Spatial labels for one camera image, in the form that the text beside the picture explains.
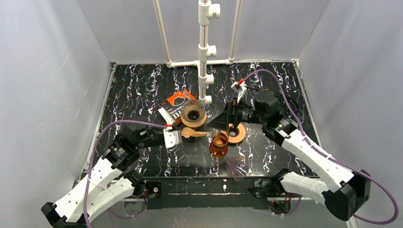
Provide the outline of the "clear glass ribbed dripper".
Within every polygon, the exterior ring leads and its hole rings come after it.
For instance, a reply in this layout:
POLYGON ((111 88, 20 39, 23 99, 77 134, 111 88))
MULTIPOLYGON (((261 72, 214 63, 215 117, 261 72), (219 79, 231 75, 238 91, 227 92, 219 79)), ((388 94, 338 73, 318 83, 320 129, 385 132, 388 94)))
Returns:
POLYGON ((188 100, 181 107, 181 119, 188 123, 200 122, 206 115, 205 104, 198 100, 188 100))

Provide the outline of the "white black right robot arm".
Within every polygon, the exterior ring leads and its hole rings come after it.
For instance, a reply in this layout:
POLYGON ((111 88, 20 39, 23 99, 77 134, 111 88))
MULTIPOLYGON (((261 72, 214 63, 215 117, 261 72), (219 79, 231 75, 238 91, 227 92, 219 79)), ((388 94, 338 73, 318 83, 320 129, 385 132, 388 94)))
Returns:
POLYGON ((267 138, 294 154, 320 177, 311 179, 282 169, 272 178, 272 183, 281 191, 315 200, 336 218, 348 221, 369 199, 369 174, 332 161, 331 155, 304 135, 285 113, 280 98, 269 90, 260 90, 253 106, 235 97, 208 126, 224 131, 239 123, 260 124, 267 138))

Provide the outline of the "wooden ring dripper holder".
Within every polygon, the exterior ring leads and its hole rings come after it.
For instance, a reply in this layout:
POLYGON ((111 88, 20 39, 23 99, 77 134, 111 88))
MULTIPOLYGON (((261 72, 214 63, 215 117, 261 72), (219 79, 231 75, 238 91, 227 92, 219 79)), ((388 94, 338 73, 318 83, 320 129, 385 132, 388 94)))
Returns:
POLYGON ((185 109, 181 113, 182 123, 190 128, 200 128, 204 125, 207 119, 207 114, 204 109, 185 109))

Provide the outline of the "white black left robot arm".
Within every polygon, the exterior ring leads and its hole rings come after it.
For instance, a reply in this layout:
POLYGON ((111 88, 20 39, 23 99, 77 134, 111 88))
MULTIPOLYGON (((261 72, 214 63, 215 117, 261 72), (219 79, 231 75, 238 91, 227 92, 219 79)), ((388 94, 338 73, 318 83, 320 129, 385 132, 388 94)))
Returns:
POLYGON ((91 221, 120 200, 134 196, 147 204, 149 198, 160 197, 160 183, 148 183, 140 173, 128 168, 140 158, 140 149, 179 145, 181 132, 170 124, 119 120, 105 127, 96 141, 118 124, 125 126, 98 161, 94 161, 96 147, 93 148, 87 175, 65 196, 42 206, 41 212, 53 228, 89 228, 91 221))

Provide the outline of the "brown paper coffee filter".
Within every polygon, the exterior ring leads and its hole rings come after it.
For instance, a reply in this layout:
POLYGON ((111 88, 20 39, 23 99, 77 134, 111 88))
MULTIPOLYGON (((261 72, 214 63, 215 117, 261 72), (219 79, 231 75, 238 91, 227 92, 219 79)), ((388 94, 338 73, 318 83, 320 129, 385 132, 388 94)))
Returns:
POLYGON ((184 138, 190 138, 190 137, 204 137, 209 135, 210 132, 202 132, 202 131, 196 131, 192 128, 189 127, 184 127, 181 130, 181 136, 184 138))

